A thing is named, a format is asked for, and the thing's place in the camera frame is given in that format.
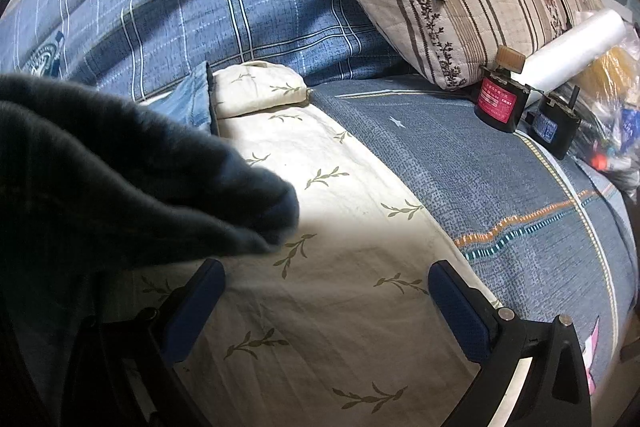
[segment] red label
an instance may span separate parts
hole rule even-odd
[[[478,107],[497,121],[507,123],[516,103],[517,96],[512,92],[496,86],[488,78],[482,81],[482,89],[478,97]]]

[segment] dark blue cloth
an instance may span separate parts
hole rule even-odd
[[[202,89],[178,95],[195,103]],[[0,194],[0,292],[54,417],[96,274],[267,253],[298,223],[293,187],[221,139],[27,76],[0,76]]]

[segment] plastic roll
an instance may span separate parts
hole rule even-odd
[[[544,92],[552,91],[620,44],[625,34],[622,17],[611,9],[601,10],[536,51],[527,58],[522,73],[512,73],[511,78]],[[541,97],[531,91],[527,107]]]

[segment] blue label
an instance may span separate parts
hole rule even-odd
[[[640,112],[625,107],[622,114],[622,146],[620,152],[625,154],[640,137]]]
[[[551,143],[558,130],[558,124],[552,120],[549,120],[544,114],[538,113],[533,121],[533,130],[540,136],[545,142]]]

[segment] blue plaid blanket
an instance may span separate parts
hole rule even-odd
[[[0,20],[0,72],[145,100],[209,61],[259,58],[308,85],[409,66],[355,0],[19,0]]]

